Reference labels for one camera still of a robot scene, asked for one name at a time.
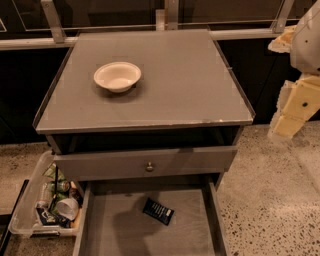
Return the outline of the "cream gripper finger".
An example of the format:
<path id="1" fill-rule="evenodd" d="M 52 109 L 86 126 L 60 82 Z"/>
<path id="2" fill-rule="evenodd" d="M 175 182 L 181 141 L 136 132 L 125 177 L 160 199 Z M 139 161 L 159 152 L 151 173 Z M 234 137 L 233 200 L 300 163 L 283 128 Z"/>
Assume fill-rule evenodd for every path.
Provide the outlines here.
<path id="1" fill-rule="evenodd" d="M 283 33 L 272 40 L 268 49 L 276 53 L 290 53 L 296 25 L 286 26 Z"/>
<path id="2" fill-rule="evenodd" d="M 320 77 L 302 75 L 295 82 L 286 80 L 280 90 L 268 136 L 292 139 L 320 109 Z"/>

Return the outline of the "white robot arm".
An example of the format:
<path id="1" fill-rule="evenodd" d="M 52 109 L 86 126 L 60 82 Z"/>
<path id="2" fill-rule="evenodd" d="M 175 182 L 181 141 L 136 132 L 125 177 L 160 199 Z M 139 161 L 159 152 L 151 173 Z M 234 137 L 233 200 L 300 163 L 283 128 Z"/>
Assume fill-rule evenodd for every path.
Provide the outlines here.
<path id="1" fill-rule="evenodd" d="M 268 49 L 288 53 L 290 65 L 301 72 L 295 82 L 284 82 L 268 132 L 272 139 L 292 139 L 320 110 L 320 0 L 296 25 L 272 40 Z"/>

